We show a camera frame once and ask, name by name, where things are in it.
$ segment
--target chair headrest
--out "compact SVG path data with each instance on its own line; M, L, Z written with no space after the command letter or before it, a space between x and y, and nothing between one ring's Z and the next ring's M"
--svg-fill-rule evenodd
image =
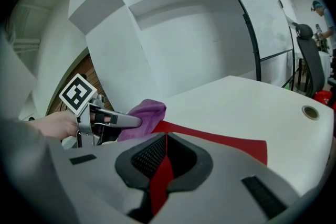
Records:
M310 39L314 35L313 30L308 25L297 25L296 34L302 39Z

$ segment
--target blue shirt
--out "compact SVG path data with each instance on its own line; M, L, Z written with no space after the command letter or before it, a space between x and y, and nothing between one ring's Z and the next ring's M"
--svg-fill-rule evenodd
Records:
M336 49L336 26L331 13L327 8L324 9L324 20L326 20L325 23L327 24L327 27L332 29L332 35L330 36L331 47L332 49Z

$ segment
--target purple cloth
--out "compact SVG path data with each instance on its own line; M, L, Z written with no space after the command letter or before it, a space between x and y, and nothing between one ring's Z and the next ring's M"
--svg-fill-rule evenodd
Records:
M146 99L133 108L128 115L142 119L142 124L138 128L123 129L118 137L118 141L125 141L133 138L141 138L151 134L157 124L164 119L166 105L161 102Z

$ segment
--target table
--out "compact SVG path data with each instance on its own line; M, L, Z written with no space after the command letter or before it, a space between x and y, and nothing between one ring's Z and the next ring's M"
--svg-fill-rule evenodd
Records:
M299 195L315 187L324 172L333 134L333 111L326 105L277 86L232 76L163 101L165 121L213 134L265 140L268 167ZM320 118L307 118L304 105L317 109Z
M330 77L330 55L319 51L323 73L324 73L324 86L328 85L328 78ZM308 88L309 78L306 78L305 85L301 85L301 72L302 72L302 53L300 51L295 52L295 59L299 59L299 78L298 83L296 83L296 88L300 91L306 92Z

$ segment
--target chair armrest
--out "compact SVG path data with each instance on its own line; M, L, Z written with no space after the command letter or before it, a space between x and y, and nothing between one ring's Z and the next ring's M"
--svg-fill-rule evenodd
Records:
M332 87L335 87L335 86L336 86L336 80L335 80L335 79L331 79L331 78L329 78L329 79L328 79L328 84L329 84L330 86L332 86Z

